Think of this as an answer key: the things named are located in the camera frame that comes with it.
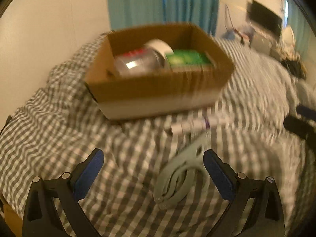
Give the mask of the white purple tube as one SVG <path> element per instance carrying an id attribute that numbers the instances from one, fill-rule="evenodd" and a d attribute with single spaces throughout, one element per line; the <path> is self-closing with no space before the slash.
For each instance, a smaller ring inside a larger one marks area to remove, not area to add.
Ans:
<path id="1" fill-rule="evenodd" d="M 226 124 L 231 121 L 231 117 L 226 114 L 202 117 L 174 123 L 170 126 L 172 135 L 185 135 L 189 133 L 203 132 L 213 126 Z"/>

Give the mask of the black backpack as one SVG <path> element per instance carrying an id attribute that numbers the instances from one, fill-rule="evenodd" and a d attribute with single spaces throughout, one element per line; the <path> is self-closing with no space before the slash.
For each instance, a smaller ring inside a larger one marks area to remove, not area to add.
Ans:
<path id="1" fill-rule="evenodd" d="M 306 80 L 306 74 L 299 61 L 284 59 L 281 61 L 281 65 L 294 77 Z"/>

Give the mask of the white oval mirror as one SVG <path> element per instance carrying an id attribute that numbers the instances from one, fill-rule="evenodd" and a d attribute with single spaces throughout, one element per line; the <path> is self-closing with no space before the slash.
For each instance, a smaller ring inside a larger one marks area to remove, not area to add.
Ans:
<path id="1" fill-rule="evenodd" d="M 282 30 L 281 41 L 287 47 L 295 45 L 295 36 L 291 26 L 287 26 Z"/>

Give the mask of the teal right side curtain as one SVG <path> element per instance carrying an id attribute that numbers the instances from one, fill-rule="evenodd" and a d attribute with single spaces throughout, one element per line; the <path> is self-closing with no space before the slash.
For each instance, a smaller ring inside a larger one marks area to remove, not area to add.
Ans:
<path id="1" fill-rule="evenodd" d="M 287 0 L 289 25 L 294 33 L 296 51 L 303 60 L 315 62 L 315 34 L 294 0 Z"/>

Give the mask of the grey checkered bed sheet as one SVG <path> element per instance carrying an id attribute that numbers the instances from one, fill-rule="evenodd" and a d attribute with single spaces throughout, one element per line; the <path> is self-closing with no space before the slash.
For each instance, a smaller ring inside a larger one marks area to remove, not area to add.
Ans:
<path id="1" fill-rule="evenodd" d="M 104 152 L 102 170 L 81 206 L 103 236 L 205 236 L 227 206 L 216 187 L 202 193 L 197 176 L 175 208 L 153 200 L 164 165 L 193 140 L 170 136 L 174 122 L 223 113 L 206 142 L 222 161 L 253 179 L 272 176 L 284 210 L 285 232 L 307 220 L 315 204 L 315 156 L 283 127 L 299 104 L 315 108 L 315 94 L 276 60 L 218 39 L 235 71 L 214 106 L 157 118 L 113 124 L 84 85 L 84 74 L 103 37 L 55 66 L 44 88 L 18 108 L 1 134 L 1 193 L 22 216 L 32 179 L 54 179 L 71 171 L 95 148 Z"/>

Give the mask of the green medicine box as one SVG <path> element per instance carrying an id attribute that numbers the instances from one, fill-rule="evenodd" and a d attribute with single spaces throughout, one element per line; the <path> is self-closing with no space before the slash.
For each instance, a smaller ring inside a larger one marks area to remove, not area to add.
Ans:
<path id="1" fill-rule="evenodd" d="M 166 69 L 176 71 L 199 71 L 215 68 L 215 63 L 207 53 L 195 50 L 174 50 L 166 54 Z"/>

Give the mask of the brown cardboard box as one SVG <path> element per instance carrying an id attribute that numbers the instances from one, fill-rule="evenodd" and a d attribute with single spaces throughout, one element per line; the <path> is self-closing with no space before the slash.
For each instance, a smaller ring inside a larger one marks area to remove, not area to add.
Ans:
<path id="1" fill-rule="evenodd" d="M 136 76 L 120 76 L 115 58 L 158 39 L 174 50 L 205 53 L 210 67 L 188 71 L 162 69 Z M 146 25 L 107 33 L 85 85 L 104 116 L 126 120 L 203 108 L 214 104 L 235 66 L 212 37 L 189 23 Z"/>

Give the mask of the white tape roll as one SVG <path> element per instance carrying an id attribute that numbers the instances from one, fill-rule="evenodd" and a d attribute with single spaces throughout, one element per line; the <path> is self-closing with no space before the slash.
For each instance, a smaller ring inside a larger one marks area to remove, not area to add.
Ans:
<path id="1" fill-rule="evenodd" d="M 174 51 L 172 48 L 160 39 L 153 39 L 144 44 L 145 48 L 152 49 L 158 54 L 160 54 L 163 58 L 166 58 L 166 55 L 173 54 Z"/>

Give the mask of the teal window curtain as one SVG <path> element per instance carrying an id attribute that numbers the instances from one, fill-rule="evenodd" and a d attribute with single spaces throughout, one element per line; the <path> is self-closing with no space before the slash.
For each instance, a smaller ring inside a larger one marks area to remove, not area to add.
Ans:
<path id="1" fill-rule="evenodd" d="M 108 0 L 114 30 L 155 23 L 193 23 L 216 32 L 219 0 Z"/>

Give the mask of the black wall television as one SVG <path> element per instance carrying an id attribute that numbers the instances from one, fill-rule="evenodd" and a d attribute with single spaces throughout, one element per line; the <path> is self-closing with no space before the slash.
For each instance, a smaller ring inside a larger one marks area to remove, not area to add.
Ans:
<path id="1" fill-rule="evenodd" d="M 261 3 L 252 0 L 248 17 L 251 21 L 258 23 L 264 29 L 270 31 L 277 38 L 282 31 L 282 18 Z"/>

